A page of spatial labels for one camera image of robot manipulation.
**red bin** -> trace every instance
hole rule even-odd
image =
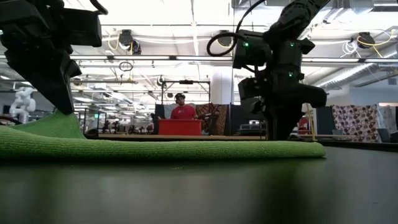
[[[201,122],[202,120],[194,119],[161,119],[159,120],[159,134],[199,136],[201,135]]]

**green cloth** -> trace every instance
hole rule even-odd
[[[80,133],[75,115],[61,112],[11,128],[0,126],[0,159],[259,159],[324,155],[324,147],[316,142],[89,140]]]

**red shirt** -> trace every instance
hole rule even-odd
[[[194,107],[190,105],[177,106],[172,111],[170,119],[193,119],[196,116]]]

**man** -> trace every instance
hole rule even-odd
[[[185,104],[185,95],[177,93],[175,95],[175,102],[178,104],[172,111],[170,119],[197,119],[198,116],[194,107]]]

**black table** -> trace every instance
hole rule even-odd
[[[0,223],[398,223],[398,153],[168,164],[3,164]]]

